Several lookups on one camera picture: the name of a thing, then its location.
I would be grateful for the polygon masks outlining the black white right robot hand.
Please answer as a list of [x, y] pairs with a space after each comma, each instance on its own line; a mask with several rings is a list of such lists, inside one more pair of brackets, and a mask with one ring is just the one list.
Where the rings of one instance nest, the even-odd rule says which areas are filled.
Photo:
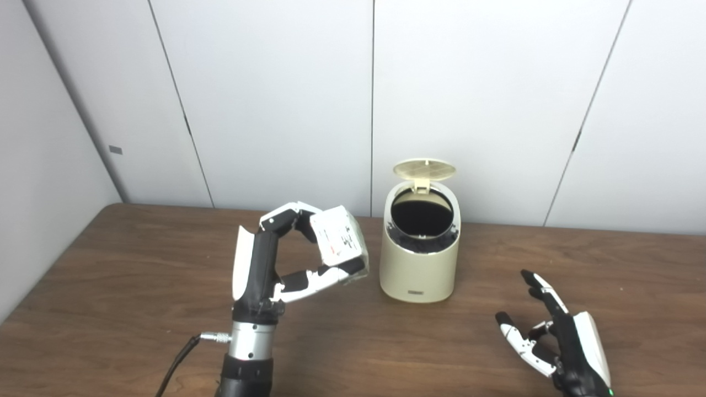
[[563, 396], [614, 396], [607, 356], [592, 314], [572, 313], [554, 287], [538, 273], [522, 269], [531, 297], [550, 318], [522, 332], [507, 312], [497, 312], [502, 336], [518, 356], [552, 380]]

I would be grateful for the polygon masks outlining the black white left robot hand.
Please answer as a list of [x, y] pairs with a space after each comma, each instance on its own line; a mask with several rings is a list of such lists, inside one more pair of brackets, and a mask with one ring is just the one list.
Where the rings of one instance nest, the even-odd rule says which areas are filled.
[[[292, 230], [318, 247], [320, 264], [280, 275], [276, 270], [279, 241]], [[301, 201], [286, 203], [261, 216], [257, 231], [238, 229], [232, 320], [275, 325], [287, 303], [358, 281], [368, 273], [368, 248], [350, 211], [344, 206], [321, 210]]]

